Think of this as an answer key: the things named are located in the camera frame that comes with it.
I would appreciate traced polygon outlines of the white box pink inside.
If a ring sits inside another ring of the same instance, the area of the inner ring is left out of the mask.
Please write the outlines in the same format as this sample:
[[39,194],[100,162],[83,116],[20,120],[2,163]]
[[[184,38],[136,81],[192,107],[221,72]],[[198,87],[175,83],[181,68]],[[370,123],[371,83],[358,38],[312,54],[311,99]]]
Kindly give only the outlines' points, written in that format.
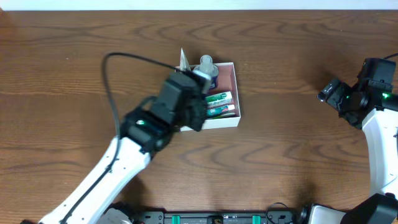
[[215,65],[219,70],[217,87],[206,97],[208,112],[202,129],[234,128],[241,119],[234,63]]

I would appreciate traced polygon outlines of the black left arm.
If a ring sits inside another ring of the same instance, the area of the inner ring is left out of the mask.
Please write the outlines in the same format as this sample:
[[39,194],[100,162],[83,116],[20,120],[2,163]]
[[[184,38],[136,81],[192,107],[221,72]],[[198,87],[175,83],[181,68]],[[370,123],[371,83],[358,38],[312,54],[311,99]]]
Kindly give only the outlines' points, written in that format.
[[172,72],[158,96],[125,115],[99,163],[73,193],[40,222],[97,223],[122,189],[145,169],[181,127],[201,131],[211,78],[202,72]]

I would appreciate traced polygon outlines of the green white toothbrush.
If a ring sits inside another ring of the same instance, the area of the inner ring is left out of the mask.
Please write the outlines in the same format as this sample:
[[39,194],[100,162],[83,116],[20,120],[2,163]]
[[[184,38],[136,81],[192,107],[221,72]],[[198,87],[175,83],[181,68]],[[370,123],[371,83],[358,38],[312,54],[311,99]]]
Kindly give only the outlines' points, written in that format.
[[211,118],[208,118],[208,119],[209,120],[210,119],[223,119],[223,118],[229,118],[229,117],[234,117],[234,116],[236,116],[236,113],[229,112],[229,113],[220,114],[218,116],[214,116],[214,117],[211,117]]

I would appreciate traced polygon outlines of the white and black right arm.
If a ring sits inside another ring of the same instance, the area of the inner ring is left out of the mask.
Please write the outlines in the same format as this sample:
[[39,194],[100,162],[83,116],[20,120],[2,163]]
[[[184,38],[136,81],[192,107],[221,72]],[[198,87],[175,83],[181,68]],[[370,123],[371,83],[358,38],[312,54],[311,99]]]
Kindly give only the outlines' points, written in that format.
[[318,99],[362,130],[368,145],[369,198],[348,212],[311,207],[309,223],[393,223],[397,220],[397,95],[393,90],[393,56],[366,58],[353,85],[332,80]]

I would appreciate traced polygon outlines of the small toothpaste tube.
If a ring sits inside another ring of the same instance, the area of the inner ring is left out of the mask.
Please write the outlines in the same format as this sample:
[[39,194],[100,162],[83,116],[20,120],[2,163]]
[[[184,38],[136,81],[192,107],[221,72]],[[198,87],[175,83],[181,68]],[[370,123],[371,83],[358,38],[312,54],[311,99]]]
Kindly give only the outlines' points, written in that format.
[[235,105],[223,105],[215,108],[210,108],[206,111],[206,116],[208,118],[213,118],[216,116],[220,116],[222,114],[226,114],[235,110]]

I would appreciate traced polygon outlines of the clear bottle blue label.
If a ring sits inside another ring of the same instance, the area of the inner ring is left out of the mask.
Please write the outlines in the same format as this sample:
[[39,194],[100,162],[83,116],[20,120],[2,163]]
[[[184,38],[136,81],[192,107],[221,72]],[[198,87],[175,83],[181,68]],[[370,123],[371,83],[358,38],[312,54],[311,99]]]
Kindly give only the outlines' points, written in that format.
[[210,90],[215,89],[218,85],[218,67],[213,63],[213,59],[209,55],[203,55],[200,58],[200,64],[197,65],[194,70],[199,70],[211,77]]

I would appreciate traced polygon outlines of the green white soap packet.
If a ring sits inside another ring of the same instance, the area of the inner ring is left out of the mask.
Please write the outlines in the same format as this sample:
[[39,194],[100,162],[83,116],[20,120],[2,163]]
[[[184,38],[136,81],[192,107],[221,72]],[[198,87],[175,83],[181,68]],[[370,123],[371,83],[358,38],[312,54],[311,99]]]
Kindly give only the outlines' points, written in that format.
[[233,96],[230,91],[209,95],[205,98],[207,107],[214,108],[217,106],[227,105],[232,102]]

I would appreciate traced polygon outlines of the white squeeze tube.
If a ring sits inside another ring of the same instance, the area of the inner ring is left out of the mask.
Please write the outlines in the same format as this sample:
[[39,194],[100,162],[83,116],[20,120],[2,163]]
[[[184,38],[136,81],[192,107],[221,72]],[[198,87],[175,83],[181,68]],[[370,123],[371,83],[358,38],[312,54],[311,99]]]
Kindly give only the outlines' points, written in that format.
[[188,62],[188,59],[187,59],[183,49],[181,49],[181,51],[180,51],[180,66],[179,66],[179,69],[181,71],[191,71],[190,64]]

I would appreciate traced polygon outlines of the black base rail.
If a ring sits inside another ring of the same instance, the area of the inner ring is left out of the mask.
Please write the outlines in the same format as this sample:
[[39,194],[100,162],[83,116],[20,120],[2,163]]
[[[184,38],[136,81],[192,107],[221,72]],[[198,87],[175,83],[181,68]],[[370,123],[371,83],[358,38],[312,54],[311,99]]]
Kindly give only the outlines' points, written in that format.
[[248,212],[168,212],[136,210],[123,203],[112,204],[99,219],[99,224],[290,224],[307,223],[310,210],[289,208],[275,203],[264,211]]

